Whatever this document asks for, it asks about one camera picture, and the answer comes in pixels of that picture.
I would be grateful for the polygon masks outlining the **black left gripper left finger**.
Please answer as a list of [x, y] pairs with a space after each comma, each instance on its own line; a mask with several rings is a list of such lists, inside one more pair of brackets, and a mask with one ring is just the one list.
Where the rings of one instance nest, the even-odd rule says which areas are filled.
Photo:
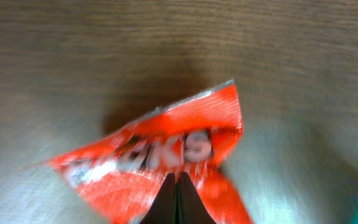
[[140, 224], [174, 224], [176, 212], [176, 178], [174, 173], [170, 173], [164, 179], [157, 196]]

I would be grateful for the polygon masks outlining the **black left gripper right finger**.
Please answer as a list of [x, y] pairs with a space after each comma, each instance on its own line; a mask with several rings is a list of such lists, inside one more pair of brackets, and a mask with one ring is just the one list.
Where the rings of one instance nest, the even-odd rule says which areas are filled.
[[181, 172], [177, 182], [177, 223], [216, 224], [205, 209], [187, 172]]

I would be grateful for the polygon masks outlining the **red candy bag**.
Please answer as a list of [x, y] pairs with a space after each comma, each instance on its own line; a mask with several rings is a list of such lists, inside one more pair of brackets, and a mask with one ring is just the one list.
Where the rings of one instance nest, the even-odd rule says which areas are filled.
[[216, 223], [251, 217], [219, 168], [243, 134], [236, 86], [229, 80], [127, 123], [90, 145], [48, 161], [111, 223], [140, 223], [164, 179], [187, 172]]

